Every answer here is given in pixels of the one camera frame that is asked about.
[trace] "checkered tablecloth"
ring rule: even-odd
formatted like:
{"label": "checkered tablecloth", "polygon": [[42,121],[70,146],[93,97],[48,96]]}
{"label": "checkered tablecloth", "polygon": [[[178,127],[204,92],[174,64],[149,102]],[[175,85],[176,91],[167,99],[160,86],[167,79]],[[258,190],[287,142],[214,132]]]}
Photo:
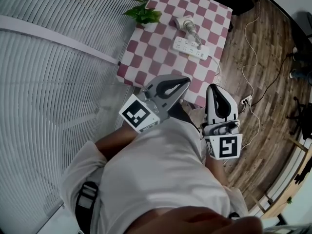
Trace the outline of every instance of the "checkered tablecloth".
{"label": "checkered tablecloth", "polygon": [[177,30],[174,19],[191,15],[202,44],[218,62],[228,33],[232,9],[213,0],[151,0],[147,7],[162,12],[160,23],[137,25],[117,72],[119,81],[142,87],[154,77],[180,74],[191,79],[184,99],[205,107],[206,89],[214,80],[217,64],[172,49],[179,36],[194,41],[193,36]]}

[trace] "white power strip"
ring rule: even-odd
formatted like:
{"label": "white power strip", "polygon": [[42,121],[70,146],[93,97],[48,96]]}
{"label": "white power strip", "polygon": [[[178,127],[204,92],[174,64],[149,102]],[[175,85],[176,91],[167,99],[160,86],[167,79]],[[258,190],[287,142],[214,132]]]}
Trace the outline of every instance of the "white power strip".
{"label": "white power strip", "polygon": [[202,60],[206,60],[209,55],[209,47],[202,45],[200,50],[197,49],[197,47],[198,44],[196,42],[189,41],[182,37],[176,37],[173,44],[173,49],[175,50]]}

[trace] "wooden floor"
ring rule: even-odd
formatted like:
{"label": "wooden floor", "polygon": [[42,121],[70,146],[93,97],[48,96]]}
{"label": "wooden floor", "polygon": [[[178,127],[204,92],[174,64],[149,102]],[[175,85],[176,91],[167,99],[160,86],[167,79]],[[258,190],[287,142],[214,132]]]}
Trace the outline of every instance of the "wooden floor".
{"label": "wooden floor", "polygon": [[[256,62],[252,49],[245,41],[244,28],[257,17],[257,13],[258,4],[251,11],[232,17],[234,29],[228,34],[221,58],[221,86],[233,96],[237,104],[252,93],[241,68]],[[286,54],[292,52],[294,41],[291,22],[270,1],[261,0],[260,19],[249,25],[246,34],[258,55],[256,67],[244,68],[244,74],[254,88],[253,102],[256,102],[277,76]],[[242,150],[239,159],[226,163],[230,185],[242,191],[249,209],[254,202],[246,190],[260,199],[263,192],[273,184],[293,150],[293,145],[286,140],[289,130],[295,126],[294,122],[286,119],[286,115],[296,109],[293,97],[298,97],[303,104],[309,101],[310,86],[307,82],[289,79],[289,71],[294,65],[298,64],[292,58],[285,61],[279,79],[253,107],[254,113],[261,120],[258,136]],[[239,115],[239,119],[242,145],[245,145],[256,134],[258,120],[251,114],[249,107]]]}

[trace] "white sleeve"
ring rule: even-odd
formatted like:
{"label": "white sleeve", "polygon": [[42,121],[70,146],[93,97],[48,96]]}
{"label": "white sleeve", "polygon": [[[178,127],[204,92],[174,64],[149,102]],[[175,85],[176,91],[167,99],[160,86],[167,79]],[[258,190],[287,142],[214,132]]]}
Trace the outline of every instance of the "white sleeve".
{"label": "white sleeve", "polygon": [[244,197],[238,188],[228,188],[224,186],[226,193],[230,198],[230,213],[236,212],[240,217],[248,216],[248,209]]}
{"label": "white sleeve", "polygon": [[106,163],[106,158],[96,145],[88,141],[67,167],[60,183],[60,196],[73,215],[75,215],[76,200],[82,184],[91,173],[104,167]]}

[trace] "ribbed white panel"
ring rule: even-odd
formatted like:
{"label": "ribbed white panel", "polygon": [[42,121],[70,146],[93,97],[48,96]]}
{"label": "ribbed white panel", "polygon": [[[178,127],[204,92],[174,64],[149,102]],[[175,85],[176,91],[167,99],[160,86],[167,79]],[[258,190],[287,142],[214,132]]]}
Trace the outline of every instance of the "ribbed white panel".
{"label": "ribbed white panel", "polygon": [[0,31],[0,229],[5,234],[37,230],[60,203],[60,177],[80,147],[114,130],[129,89],[114,83],[116,71],[68,47]]}
{"label": "ribbed white panel", "polygon": [[119,58],[135,23],[122,15],[133,0],[0,0],[0,14],[76,39]]}

